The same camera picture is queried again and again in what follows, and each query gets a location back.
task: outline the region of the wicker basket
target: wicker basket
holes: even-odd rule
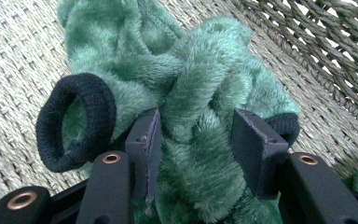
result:
[[[301,107],[291,150],[323,157],[343,177],[358,170],[358,0],[159,2],[186,29],[220,15],[250,26],[251,52]],[[29,185],[57,193],[84,178],[49,172],[36,150],[37,114],[70,74],[56,6],[0,1],[0,198]]]

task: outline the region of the green plush clothing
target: green plush clothing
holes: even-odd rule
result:
[[[245,187],[229,144],[235,108],[263,119],[299,113],[295,102],[247,49],[251,30],[228,17],[187,33],[154,0],[61,0],[69,66],[92,73],[116,98],[119,141],[148,109],[161,111],[163,158],[152,204],[134,202],[136,223],[279,223],[276,202]],[[64,147],[85,126],[74,102]]]

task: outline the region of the wicker weave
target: wicker weave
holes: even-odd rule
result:
[[[301,64],[358,118],[358,0],[234,2],[254,13],[252,21],[262,19],[263,30],[279,32],[283,50],[298,62],[303,57]]]
[[[250,5],[239,1],[234,1],[236,5],[229,0],[160,2],[186,29],[219,15],[230,15],[249,25],[255,31],[251,52],[301,107],[302,131],[292,150],[322,156],[341,176],[358,169],[358,121],[334,100],[340,99],[337,91],[332,97],[324,90],[321,84],[326,86],[325,81],[331,80],[292,50],[286,41],[289,37],[282,38],[270,29],[261,19],[264,14],[258,15],[260,11],[249,10]],[[0,1],[0,198],[28,185],[57,193],[83,178],[79,172],[49,172],[36,150],[34,124],[38,111],[57,80],[70,74],[56,6],[56,1]]]

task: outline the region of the green fleece cloth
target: green fleece cloth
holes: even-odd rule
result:
[[[116,98],[113,144],[139,115],[160,108],[158,187],[151,207],[134,202],[136,223],[282,222],[276,202],[245,187],[229,144],[235,108],[262,119],[299,113],[247,49],[248,27],[221,17],[187,33],[154,0],[61,0],[58,15],[73,74],[100,77]],[[62,127],[65,148],[81,139],[85,117],[75,101]]]

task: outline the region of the woven mat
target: woven mat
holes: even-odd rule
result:
[[[231,15],[255,30],[250,49],[300,104],[302,127],[292,151],[322,156],[341,176],[358,169],[358,121],[230,1],[160,0],[186,29],[207,18]],[[38,111],[66,66],[57,1],[0,1],[0,198],[30,185],[57,193],[82,178],[79,172],[53,174],[37,154]]]

